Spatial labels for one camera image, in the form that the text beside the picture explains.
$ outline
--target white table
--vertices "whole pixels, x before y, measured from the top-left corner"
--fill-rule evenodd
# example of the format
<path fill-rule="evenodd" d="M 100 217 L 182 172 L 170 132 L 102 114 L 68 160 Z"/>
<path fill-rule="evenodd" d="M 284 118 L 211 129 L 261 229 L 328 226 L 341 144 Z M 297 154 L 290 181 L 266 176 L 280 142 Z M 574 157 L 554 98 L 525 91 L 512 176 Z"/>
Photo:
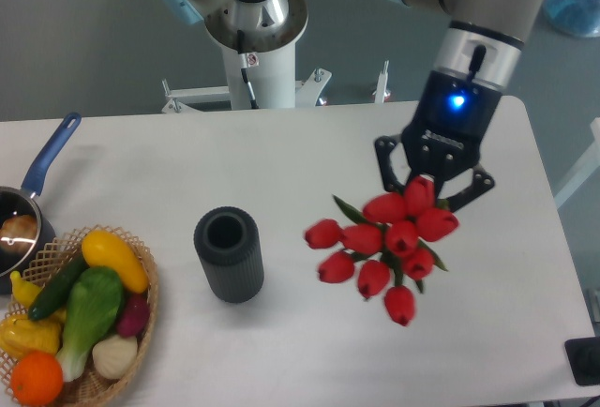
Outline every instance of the white table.
<path fill-rule="evenodd" d="M 59 233 L 123 226 L 152 250 L 159 318 L 119 405 L 472 406 L 594 396 L 563 343 L 593 335 L 523 104 L 505 98 L 482 146 L 497 187 L 435 244 L 436 271 L 408 328 L 353 282 L 321 283 L 327 251 L 303 231 L 348 224 L 332 194 L 382 192 L 373 150 L 414 103 L 84 118 L 51 167 L 40 207 Z M 0 123 L 0 185 L 18 186 L 58 120 Z M 402 151 L 395 159 L 402 160 Z M 265 283 L 233 306 L 210 291 L 198 220 L 234 205 L 256 220 Z"/>

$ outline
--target yellow bell pepper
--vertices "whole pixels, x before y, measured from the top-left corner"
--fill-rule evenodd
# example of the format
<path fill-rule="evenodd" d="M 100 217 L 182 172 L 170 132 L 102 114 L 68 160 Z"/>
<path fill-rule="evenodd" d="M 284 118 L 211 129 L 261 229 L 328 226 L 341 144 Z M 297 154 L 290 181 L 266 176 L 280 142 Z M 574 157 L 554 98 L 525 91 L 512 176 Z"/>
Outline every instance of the yellow bell pepper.
<path fill-rule="evenodd" d="M 12 295 L 15 300 L 26 309 L 29 309 L 34 302 L 34 299 L 36 299 L 39 292 L 41 292 L 41 287 L 38 287 L 35 283 L 24 280 L 19 271 L 10 273 L 10 281 L 12 282 Z M 60 308 L 52 314 L 51 318 L 64 324 L 67 320 L 67 310 L 65 308 Z"/>
<path fill-rule="evenodd" d="M 130 292 L 142 294 L 148 289 L 148 275 L 142 263 L 119 235 L 94 230 L 83 238 L 82 253 L 90 267 L 108 266 L 116 271 Z"/>
<path fill-rule="evenodd" d="M 42 351 L 56 354 L 60 347 L 61 325 L 53 320 L 31 321 L 19 313 L 0 323 L 0 348 L 17 360 Z"/>

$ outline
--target table surface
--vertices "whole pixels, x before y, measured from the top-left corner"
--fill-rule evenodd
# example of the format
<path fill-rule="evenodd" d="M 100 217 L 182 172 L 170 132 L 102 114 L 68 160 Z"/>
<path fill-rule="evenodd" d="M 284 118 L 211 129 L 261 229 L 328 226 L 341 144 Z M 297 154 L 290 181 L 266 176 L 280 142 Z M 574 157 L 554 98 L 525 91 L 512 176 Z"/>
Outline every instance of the table surface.
<path fill-rule="evenodd" d="M 389 60 L 392 100 L 414 100 L 450 18 L 386 0 L 306 0 L 296 77 L 333 72 L 330 104 L 370 102 Z M 161 0 L 0 0 L 0 121 L 158 113 L 160 81 L 171 89 L 226 83 L 220 50 L 197 24 L 185 26 Z M 540 14 L 506 94 L 523 100 L 556 187 L 592 143 L 600 116 L 600 39 L 567 36 Z M 560 211 L 583 288 L 600 287 L 600 172 Z"/>
<path fill-rule="evenodd" d="M 382 192 L 372 143 L 414 103 L 84 118 L 38 202 L 58 233 L 122 226 L 159 268 L 155 336 L 125 405 L 472 406 L 582 398 L 567 339 L 593 334 L 523 104 L 504 98 L 482 163 L 497 187 L 436 243 L 408 328 L 355 282 L 317 280 L 328 251 L 303 231 Z M 0 185 L 18 187 L 58 120 L 0 123 Z M 401 151 L 394 154 L 405 172 Z M 464 180 L 449 186 L 458 189 Z M 193 247 L 198 220 L 234 205 L 256 220 L 265 282 L 216 299 Z"/>

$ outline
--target blue pan handle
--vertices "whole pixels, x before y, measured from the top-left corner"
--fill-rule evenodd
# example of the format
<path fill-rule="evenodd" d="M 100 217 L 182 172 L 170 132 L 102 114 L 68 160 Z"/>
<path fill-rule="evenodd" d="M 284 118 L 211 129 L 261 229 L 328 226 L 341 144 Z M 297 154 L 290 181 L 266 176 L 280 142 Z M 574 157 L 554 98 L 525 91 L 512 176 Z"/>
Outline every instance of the blue pan handle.
<path fill-rule="evenodd" d="M 58 126 L 52 137 L 50 137 L 50 140 L 44 144 L 44 147 L 39 151 L 36 159 L 29 167 L 29 171 L 27 171 L 22 181 L 22 188 L 38 196 L 41 194 L 48 168 L 50 168 L 58 153 L 81 122 L 82 116 L 78 113 L 69 113 L 65 116 L 63 122 L 60 123 L 60 126 Z"/>

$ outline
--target tulip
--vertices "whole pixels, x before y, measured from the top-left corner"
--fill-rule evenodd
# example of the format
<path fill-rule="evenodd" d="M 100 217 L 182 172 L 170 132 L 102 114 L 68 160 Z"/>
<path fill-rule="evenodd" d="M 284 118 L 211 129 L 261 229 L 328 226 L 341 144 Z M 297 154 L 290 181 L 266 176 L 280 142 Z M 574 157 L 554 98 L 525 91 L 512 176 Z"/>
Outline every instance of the tulip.
<path fill-rule="evenodd" d="M 341 238 L 341 228 L 334 219 L 322 219 L 304 232 L 304 239 L 313 249 L 327 249 Z"/>
<path fill-rule="evenodd" d="M 324 260 L 317 272 L 321 282 L 341 283 L 354 275 L 354 260 L 350 254 L 339 250 Z"/>
<path fill-rule="evenodd" d="M 435 204 L 433 182 L 421 175 L 415 177 L 404 189 L 404 201 L 406 214 L 417 218 Z"/>
<path fill-rule="evenodd" d="M 435 260 L 425 248 L 417 249 L 411 257 L 402 261 L 402 271 L 413 280 L 421 280 L 433 271 Z"/>
<path fill-rule="evenodd" d="M 341 244 L 348 249 L 372 255 L 382 249 L 382 231 L 370 224 L 358 224 L 341 231 Z"/>
<path fill-rule="evenodd" d="M 396 222 L 385 233 L 385 245 L 400 258 L 409 257 L 418 241 L 416 227 L 410 221 Z"/>
<path fill-rule="evenodd" d="M 416 229 L 425 241 L 438 241 L 458 227 L 458 219 L 452 212 L 441 208 L 429 208 L 416 220 Z"/>
<path fill-rule="evenodd" d="M 371 222 L 393 223 L 406 218 L 404 198 L 398 193 L 386 193 L 370 200 L 363 207 L 364 217 Z"/>
<path fill-rule="evenodd" d="M 358 291 L 365 298 L 379 294 L 390 281 L 390 268 L 376 260 L 368 260 L 358 273 Z"/>
<path fill-rule="evenodd" d="M 409 325 L 416 313 L 413 293 L 405 286 L 390 288 L 383 303 L 392 321 L 400 325 Z"/>

